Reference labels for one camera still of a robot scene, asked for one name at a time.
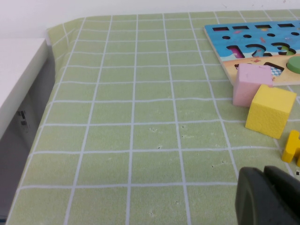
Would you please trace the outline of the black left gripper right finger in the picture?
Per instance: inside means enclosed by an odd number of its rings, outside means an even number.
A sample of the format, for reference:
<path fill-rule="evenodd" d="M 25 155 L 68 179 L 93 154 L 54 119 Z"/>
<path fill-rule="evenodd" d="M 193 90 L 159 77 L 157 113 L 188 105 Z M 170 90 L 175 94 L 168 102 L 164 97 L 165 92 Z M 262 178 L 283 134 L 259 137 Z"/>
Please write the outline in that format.
<path fill-rule="evenodd" d="M 300 218 L 300 181 L 275 166 L 265 166 L 264 175 L 275 189 L 281 206 L 294 219 Z"/>

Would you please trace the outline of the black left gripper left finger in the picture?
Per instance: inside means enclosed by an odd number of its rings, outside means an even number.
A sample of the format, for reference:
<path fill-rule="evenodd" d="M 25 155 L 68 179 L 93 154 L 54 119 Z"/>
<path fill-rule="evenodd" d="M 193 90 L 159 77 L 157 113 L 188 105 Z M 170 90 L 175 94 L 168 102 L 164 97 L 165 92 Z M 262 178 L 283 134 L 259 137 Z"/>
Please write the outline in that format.
<path fill-rule="evenodd" d="M 298 225 L 281 206 L 275 189 L 268 181 L 264 170 L 243 167 L 235 198 L 235 211 L 239 225 Z"/>

